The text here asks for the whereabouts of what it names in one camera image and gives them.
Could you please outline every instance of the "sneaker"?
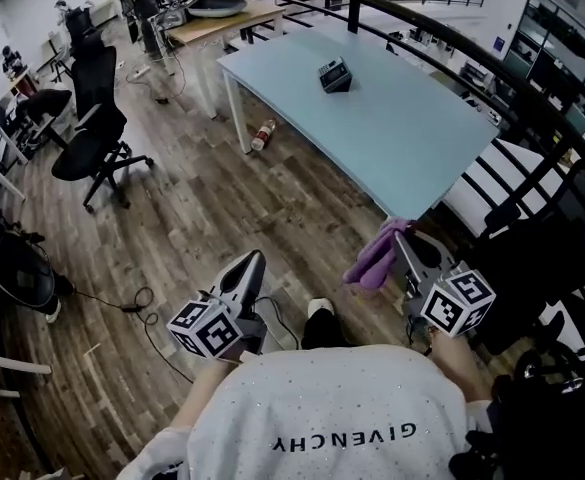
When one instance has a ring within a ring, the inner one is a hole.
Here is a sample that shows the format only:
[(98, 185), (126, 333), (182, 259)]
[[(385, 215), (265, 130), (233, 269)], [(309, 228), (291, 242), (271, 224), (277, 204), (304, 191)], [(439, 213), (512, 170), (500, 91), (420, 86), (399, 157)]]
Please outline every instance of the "sneaker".
[(308, 319), (312, 318), (312, 315), (321, 308), (327, 309), (334, 314), (334, 307), (328, 299), (312, 299), (308, 304)]
[(54, 322), (56, 322), (56, 319), (59, 318), (60, 312), (61, 312), (61, 300), (57, 299), (56, 309), (54, 310), (54, 313), (52, 313), (51, 315), (45, 315), (46, 322), (49, 324), (53, 324)]

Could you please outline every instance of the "floor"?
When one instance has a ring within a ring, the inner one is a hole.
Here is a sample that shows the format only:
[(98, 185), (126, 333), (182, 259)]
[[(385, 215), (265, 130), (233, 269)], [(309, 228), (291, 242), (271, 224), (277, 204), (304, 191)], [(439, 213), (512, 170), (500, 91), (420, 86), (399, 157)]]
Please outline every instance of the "floor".
[[(263, 152), (240, 152), (215, 63), (224, 55), (220, 45), (205, 50), (219, 110), (212, 121), (199, 105), (187, 52), (180, 53), (184, 90), (162, 106), (151, 92), (178, 93), (180, 71), (170, 80), (157, 75), (152, 90), (127, 83), (126, 74), (141, 63), (140, 51), (118, 22), (104, 37), (125, 60), (116, 90), (128, 118), (124, 139), (156, 165), (150, 170), (139, 164), (125, 176), (130, 209), (118, 206), (104, 186), (94, 199), (94, 215), (81, 206), (88, 181), (52, 177), (59, 154), (54, 144), (11, 171), (27, 199), (21, 204), (4, 197), (8, 215), (46, 237), (43, 246), (55, 268), (79, 290), (115, 304), (131, 302), (139, 288), (150, 286), (154, 302), (142, 316), (156, 312), (159, 323), (148, 327), (149, 335), (190, 376), (200, 361), (175, 345), (164, 324), (221, 267), (254, 248), (267, 257), (262, 294), (279, 302), (295, 332), (302, 330), (308, 300), (326, 296), (353, 342), (407, 344), (402, 294), (393, 281), (377, 293), (341, 281), (385, 215), (280, 118)], [(244, 99), (252, 130), (275, 116), (245, 91)], [(436, 212), (423, 220), (436, 224)], [(54, 325), (25, 308), (7, 308), (4, 316), (11, 357), (53, 368), (49, 377), (22, 375), (17, 382), (43, 449), (73, 475), (114, 478), (188, 394), (190, 384), (156, 354), (134, 315), (75, 295), (64, 301)], [(271, 313), (266, 320), (275, 323)], [(274, 323), (275, 336), (291, 347), (291, 337)], [(483, 357), (481, 367), (492, 378), (510, 370), (515, 359), (514, 353)]]

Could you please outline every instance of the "cable on floor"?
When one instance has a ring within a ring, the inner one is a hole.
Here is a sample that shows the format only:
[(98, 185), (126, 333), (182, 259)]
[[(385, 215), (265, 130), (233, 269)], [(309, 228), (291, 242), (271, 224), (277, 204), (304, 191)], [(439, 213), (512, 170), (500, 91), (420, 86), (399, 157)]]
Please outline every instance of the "cable on floor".
[(294, 343), (296, 344), (296, 349), (299, 350), (301, 348), (301, 344), (299, 343), (299, 338), (297, 338), (296, 334), (294, 334), (292, 332), (292, 330), (287, 325), (285, 325), (285, 323), (283, 323), (283, 319), (281, 318), (281, 313), (279, 311), (279, 304), (276, 302), (276, 300), (274, 300), (272, 297), (269, 297), (267, 295), (264, 295), (263, 297), (259, 297), (258, 299), (256, 299), (254, 301), (254, 304), (252, 304), (252, 310), (254, 310), (254, 307), (257, 305), (257, 303), (259, 301), (262, 301), (262, 300), (269, 300), (270, 301), (270, 303), (272, 304), (272, 307), (274, 308), (274, 314), (276, 315), (276, 319), (281, 324), (281, 327), (283, 327), (286, 331), (288, 331), (288, 334), (290, 334), (290, 336), (292, 336), (292, 338), (294, 338)]
[[(149, 293), (149, 300), (147, 302), (142, 303), (142, 302), (139, 302), (139, 296), (144, 292)], [(170, 368), (172, 368), (176, 373), (178, 373), (181, 377), (183, 377), (185, 380), (187, 380), (190, 384), (194, 384), (194, 381), (192, 379), (190, 379), (181, 370), (179, 370), (176, 366), (174, 366), (167, 359), (167, 357), (165, 357), (161, 353), (161, 351), (158, 349), (158, 347), (154, 344), (154, 341), (152, 340), (152, 337), (150, 336), (150, 333), (148, 331), (148, 327), (152, 327), (158, 323), (159, 314), (156, 311), (152, 311), (151, 313), (148, 313), (145, 318), (143, 318), (141, 315), (139, 315), (139, 311), (147, 308), (154, 301), (154, 291), (152, 291), (152, 288), (150, 288), (149, 286), (143, 286), (142, 288), (139, 288), (137, 290), (136, 294), (134, 294), (134, 302), (132, 304), (124, 304), (124, 305), (112, 304), (112, 303), (107, 302), (103, 299), (100, 299), (99, 297), (95, 297), (94, 295), (89, 295), (87, 293), (81, 292), (81, 291), (76, 290), (76, 289), (74, 290), (74, 293), (76, 293), (77, 295), (81, 295), (82, 297), (87, 297), (88, 299), (98, 300), (100, 303), (105, 304), (106, 306), (120, 309), (124, 313), (134, 313), (136, 315), (136, 317), (139, 319), (139, 321), (143, 324), (143, 330), (145, 331), (145, 335), (147, 336), (148, 341), (150, 342), (150, 345), (152, 345), (152, 348), (156, 351), (157, 354), (159, 354), (161, 359), (163, 359), (163, 361), (165, 361), (165, 363)]]
[[(133, 85), (145, 85), (150, 89), (150, 95), (153, 99), (155, 99), (156, 101), (159, 101), (160, 99), (165, 99), (165, 100), (170, 100), (170, 99), (174, 99), (177, 96), (180, 96), (181, 94), (183, 94), (183, 91), (185, 90), (185, 85), (186, 85), (186, 81), (185, 81), (185, 71), (183, 69), (183, 66), (181, 65), (181, 61), (179, 60), (179, 57), (176, 53), (176, 50), (174, 50), (174, 48), (172, 48), (172, 46), (169, 46), (161, 39), (161, 43), (163, 44), (163, 46), (166, 48), (166, 52), (161, 55), (161, 57), (159, 57), (158, 59), (146, 59), (145, 58), (145, 53), (142, 53), (141, 55), (139, 55), (138, 57), (135, 58), (135, 64), (132, 66), (132, 69), (130, 69), (130, 71), (128, 72), (128, 74), (125, 76), (125, 81), (128, 84), (133, 84)], [(181, 90), (178, 93), (172, 93), (172, 91), (170, 92), (170, 95), (168, 97), (155, 97), (155, 90), (152, 87), (151, 84), (149, 84), (148, 82), (145, 81), (135, 81), (135, 80), (131, 80), (130, 76), (136, 71), (136, 68), (139, 66), (139, 64), (141, 62), (146, 63), (146, 62), (163, 62), (164, 59), (174, 59), (176, 60), (177, 64), (179, 65), (179, 69), (181, 70), (181, 75), (183, 78), (183, 85), (181, 86)]]

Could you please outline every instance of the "plastic bottle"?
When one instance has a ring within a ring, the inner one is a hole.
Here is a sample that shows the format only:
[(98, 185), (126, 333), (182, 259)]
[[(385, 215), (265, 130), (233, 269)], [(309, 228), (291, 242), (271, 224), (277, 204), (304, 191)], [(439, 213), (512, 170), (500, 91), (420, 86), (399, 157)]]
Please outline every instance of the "plastic bottle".
[(252, 139), (252, 149), (255, 151), (261, 151), (270, 140), (270, 136), (272, 135), (272, 132), (275, 128), (276, 122), (274, 119), (268, 119), (265, 123), (263, 123), (261, 128), (259, 128), (259, 131)]

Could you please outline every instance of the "person standing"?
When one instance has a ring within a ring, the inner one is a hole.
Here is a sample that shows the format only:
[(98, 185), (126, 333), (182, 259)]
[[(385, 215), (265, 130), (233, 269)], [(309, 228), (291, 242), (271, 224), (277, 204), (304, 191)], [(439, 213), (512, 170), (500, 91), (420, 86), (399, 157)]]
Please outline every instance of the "person standing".
[(148, 21), (152, 16), (155, 16), (159, 12), (156, 0), (132, 0), (132, 2), (137, 19), (141, 22), (141, 34), (143, 36), (145, 52), (150, 55), (153, 60), (157, 60), (161, 57), (161, 50), (156, 40), (154, 30), (152, 29), (152, 25)]

